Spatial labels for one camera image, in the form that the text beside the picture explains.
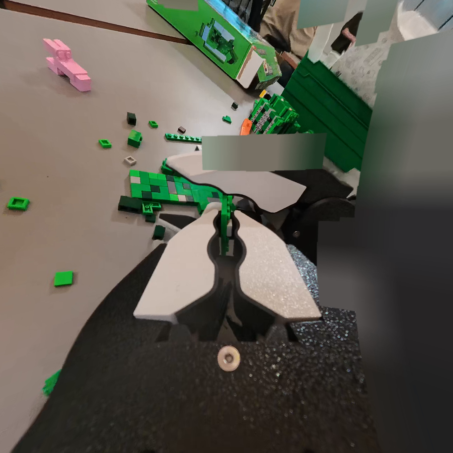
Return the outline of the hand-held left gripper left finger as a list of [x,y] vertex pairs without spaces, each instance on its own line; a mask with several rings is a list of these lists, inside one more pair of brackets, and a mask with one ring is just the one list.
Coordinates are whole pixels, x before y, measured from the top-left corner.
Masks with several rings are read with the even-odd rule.
[[200,341],[217,338],[222,280],[211,247],[218,252],[218,214],[205,210],[168,241],[133,312],[136,319],[185,325]]

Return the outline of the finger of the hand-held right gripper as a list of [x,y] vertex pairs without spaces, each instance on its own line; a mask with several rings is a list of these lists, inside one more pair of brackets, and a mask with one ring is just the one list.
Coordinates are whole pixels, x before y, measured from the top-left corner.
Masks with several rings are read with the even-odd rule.
[[305,185],[269,171],[203,170],[201,152],[170,156],[166,165],[192,183],[246,197],[270,213],[293,206],[306,191]]
[[182,230],[196,220],[198,220],[198,218],[185,214],[161,212],[157,218],[157,225],[162,225],[164,227],[172,225]]

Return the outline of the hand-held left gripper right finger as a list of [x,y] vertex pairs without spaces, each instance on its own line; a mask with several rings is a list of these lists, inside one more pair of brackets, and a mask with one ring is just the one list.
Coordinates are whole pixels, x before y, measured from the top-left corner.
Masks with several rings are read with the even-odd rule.
[[284,241],[272,230],[236,211],[234,239],[241,248],[235,267],[233,307],[241,339],[266,337],[273,326],[317,322],[322,314]]

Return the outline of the large green brick plate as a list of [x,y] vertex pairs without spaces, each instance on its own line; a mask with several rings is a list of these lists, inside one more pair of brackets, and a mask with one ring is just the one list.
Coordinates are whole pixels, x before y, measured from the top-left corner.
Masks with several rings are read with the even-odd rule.
[[229,241],[232,225],[229,226],[231,214],[235,211],[232,195],[222,195],[222,208],[220,217],[220,248],[221,255],[226,256],[229,251]]

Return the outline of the grey desk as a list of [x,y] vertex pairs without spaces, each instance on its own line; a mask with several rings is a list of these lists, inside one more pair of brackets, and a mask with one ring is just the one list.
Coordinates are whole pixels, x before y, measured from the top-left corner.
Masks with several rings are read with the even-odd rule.
[[[194,150],[169,143],[236,135],[255,93],[192,46],[1,9],[1,452],[39,413],[44,380],[78,333],[155,247],[153,226],[117,211],[131,155],[142,171]],[[71,48],[91,78],[80,92],[48,68],[43,39]],[[138,149],[127,144],[134,129]],[[11,197],[30,200],[9,210]],[[54,287],[56,272],[73,284]]]

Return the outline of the green mosaic tile panel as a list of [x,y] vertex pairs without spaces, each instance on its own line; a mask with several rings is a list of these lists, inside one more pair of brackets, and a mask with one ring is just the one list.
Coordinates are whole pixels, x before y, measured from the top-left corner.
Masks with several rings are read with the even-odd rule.
[[221,202],[223,193],[206,185],[191,183],[177,173],[163,174],[129,170],[130,193],[134,198],[196,206],[201,213],[211,202]]

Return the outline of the dark green long brick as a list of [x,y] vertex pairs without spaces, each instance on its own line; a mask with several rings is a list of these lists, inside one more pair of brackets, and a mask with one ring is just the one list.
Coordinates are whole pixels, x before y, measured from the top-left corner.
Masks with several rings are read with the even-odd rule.
[[120,196],[118,211],[141,214],[143,212],[143,200],[136,197]]

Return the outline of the built green brick structure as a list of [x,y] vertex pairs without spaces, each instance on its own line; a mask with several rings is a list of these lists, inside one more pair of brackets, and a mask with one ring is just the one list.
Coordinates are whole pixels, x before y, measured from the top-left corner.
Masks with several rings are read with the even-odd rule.
[[301,131],[299,114],[280,95],[256,99],[248,119],[255,134],[295,134]]

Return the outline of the green storage bin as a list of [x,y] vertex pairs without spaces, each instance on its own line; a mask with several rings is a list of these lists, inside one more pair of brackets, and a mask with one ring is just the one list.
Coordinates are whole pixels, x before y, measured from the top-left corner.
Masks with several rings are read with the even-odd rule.
[[372,109],[323,62],[305,56],[283,98],[299,114],[302,132],[326,133],[325,156],[343,172],[361,171]]

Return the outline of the long green brick plate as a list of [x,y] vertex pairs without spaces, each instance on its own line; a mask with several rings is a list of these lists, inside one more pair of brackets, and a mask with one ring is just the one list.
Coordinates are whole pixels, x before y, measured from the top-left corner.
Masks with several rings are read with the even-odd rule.
[[187,143],[194,143],[194,144],[202,143],[201,137],[185,135],[185,134],[165,133],[164,138],[167,141],[171,141],[171,142],[187,142]]

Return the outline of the scattered small green bricks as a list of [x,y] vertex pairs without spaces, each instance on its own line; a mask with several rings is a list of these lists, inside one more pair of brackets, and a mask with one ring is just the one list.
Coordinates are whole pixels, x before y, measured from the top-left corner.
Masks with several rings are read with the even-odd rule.
[[[131,129],[128,139],[127,139],[127,144],[129,146],[132,146],[136,149],[139,148],[143,140],[143,135],[142,133]],[[176,171],[170,169],[166,165],[166,160],[162,162],[161,166],[161,171],[163,171],[163,174],[173,174],[177,173]],[[8,200],[8,203],[6,207],[9,210],[15,210],[15,211],[26,211],[30,205],[30,200],[25,197],[11,197]],[[149,200],[143,200],[143,212],[142,215],[144,215],[145,220],[147,222],[155,222],[156,220],[156,214],[155,211],[160,210],[162,203],[156,202],[156,201],[149,201]],[[60,286],[69,286],[73,284],[74,280],[74,272],[73,271],[64,271],[64,272],[56,272],[54,275],[54,287],[60,287]]]

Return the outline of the printed white paper bag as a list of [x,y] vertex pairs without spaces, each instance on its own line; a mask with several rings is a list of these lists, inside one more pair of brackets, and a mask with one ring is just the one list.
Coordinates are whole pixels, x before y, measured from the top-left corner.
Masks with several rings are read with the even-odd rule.
[[331,68],[370,108],[376,101],[378,72],[391,46],[387,34],[382,32],[376,43],[349,48]]

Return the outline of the green brick set box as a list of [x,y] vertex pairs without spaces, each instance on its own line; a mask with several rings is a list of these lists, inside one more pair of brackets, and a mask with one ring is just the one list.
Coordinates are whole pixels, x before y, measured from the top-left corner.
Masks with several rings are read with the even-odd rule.
[[242,87],[264,89],[282,76],[274,47],[224,2],[199,0],[196,9],[146,3]]

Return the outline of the bright green brick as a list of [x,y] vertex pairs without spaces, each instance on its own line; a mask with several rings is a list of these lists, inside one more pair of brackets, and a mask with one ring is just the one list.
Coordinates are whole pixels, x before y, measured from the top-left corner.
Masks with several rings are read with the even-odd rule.
[[58,379],[59,379],[59,376],[60,376],[60,373],[61,373],[61,369],[56,371],[53,375],[51,375],[50,377],[48,377],[45,382],[44,382],[44,385],[42,387],[42,394],[45,396],[45,397],[49,397],[50,394],[52,393]]

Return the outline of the pink brick pig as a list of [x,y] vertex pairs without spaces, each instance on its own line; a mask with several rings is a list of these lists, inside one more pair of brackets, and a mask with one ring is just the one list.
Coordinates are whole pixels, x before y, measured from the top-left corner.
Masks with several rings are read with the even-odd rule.
[[91,91],[91,78],[87,71],[74,61],[71,48],[59,39],[44,38],[42,41],[45,49],[51,54],[46,58],[48,68],[59,76],[67,76],[71,85],[78,91]]

